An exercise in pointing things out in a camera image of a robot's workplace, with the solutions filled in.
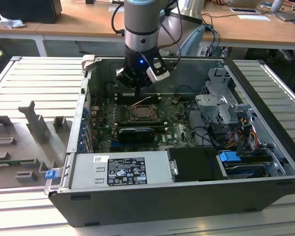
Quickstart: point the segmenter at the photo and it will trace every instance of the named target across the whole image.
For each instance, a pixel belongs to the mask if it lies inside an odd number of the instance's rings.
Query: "blue cable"
[[[215,42],[216,42],[216,44],[215,44],[214,51],[213,51],[213,53],[212,53],[212,55],[213,55],[213,54],[216,52],[217,45],[218,45],[218,37],[217,37],[217,33],[216,33],[216,31],[215,31],[214,29],[212,29],[210,26],[205,25],[205,27],[207,27],[209,30],[211,30],[212,33],[214,34],[214,37],[215,37]]]

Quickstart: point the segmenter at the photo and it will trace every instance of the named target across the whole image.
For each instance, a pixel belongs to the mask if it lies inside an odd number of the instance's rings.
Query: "barcode sticker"
[[[93,162],[108,162],[109,156],[94,156]]]

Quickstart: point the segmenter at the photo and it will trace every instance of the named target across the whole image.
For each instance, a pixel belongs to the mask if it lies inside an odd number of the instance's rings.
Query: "motherboard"
[[[91,108],[94,151],[159,151],[196,147],[186,121],[190,101],[154,95],[133,103],[127,97],[99,99]]]

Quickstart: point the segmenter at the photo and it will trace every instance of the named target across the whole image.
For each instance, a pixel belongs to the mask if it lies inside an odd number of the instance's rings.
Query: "power supply label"
[[[144,157],[108,159],[107,184],[109,186],[147,183]]]

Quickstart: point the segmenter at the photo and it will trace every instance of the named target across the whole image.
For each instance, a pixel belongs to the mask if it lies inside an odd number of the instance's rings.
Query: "white paper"
[[[0,24],[2,24],[4,27],[9,29],[25,26],[25,24],[21,20],[10,20],[1,15],[0,15]]]
[[[238,15],[242,20],[255,20],[255,21],[271,21],[266,16],[256,16],[256,15]]]
[[[98,163],[98,162],[108,162],[109,156],[94,156],[93,162]]]

